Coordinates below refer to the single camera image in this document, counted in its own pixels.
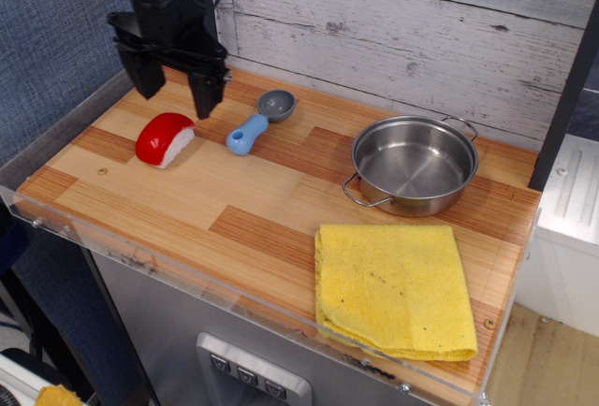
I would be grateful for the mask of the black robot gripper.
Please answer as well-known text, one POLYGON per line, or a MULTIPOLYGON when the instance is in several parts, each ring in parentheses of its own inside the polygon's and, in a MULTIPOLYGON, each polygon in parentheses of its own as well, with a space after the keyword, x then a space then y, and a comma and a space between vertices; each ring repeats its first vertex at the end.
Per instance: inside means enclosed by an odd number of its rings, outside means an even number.
POLYGON ((113 27, 124 70, 135 88, 145 99, 151 99, 166 82, 163 65, 186 72, 197 117, 208 119, 223 101, 230 77, 226 58, 224 76, 201 74, 201 67, 190 65, 173 51, 182 34, 181 26, 189 18, 189 14, 183 12, 183 0, 170 0, 163 5, 135 0, 133 6, 131 12, 110 13, 108 22, 113 27))

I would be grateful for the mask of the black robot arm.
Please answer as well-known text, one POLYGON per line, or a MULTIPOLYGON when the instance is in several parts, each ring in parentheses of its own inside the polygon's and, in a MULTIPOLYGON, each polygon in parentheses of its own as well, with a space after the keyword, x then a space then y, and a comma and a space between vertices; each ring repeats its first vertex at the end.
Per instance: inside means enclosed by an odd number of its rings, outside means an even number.
POLYGON ((123 67, 146 99, 166 83, 163 68, 187 75, 197 117, 205 120, 223 101, 230 71, 217 38, 220 0, 129 0, 131 12, 108 16, 123 67))

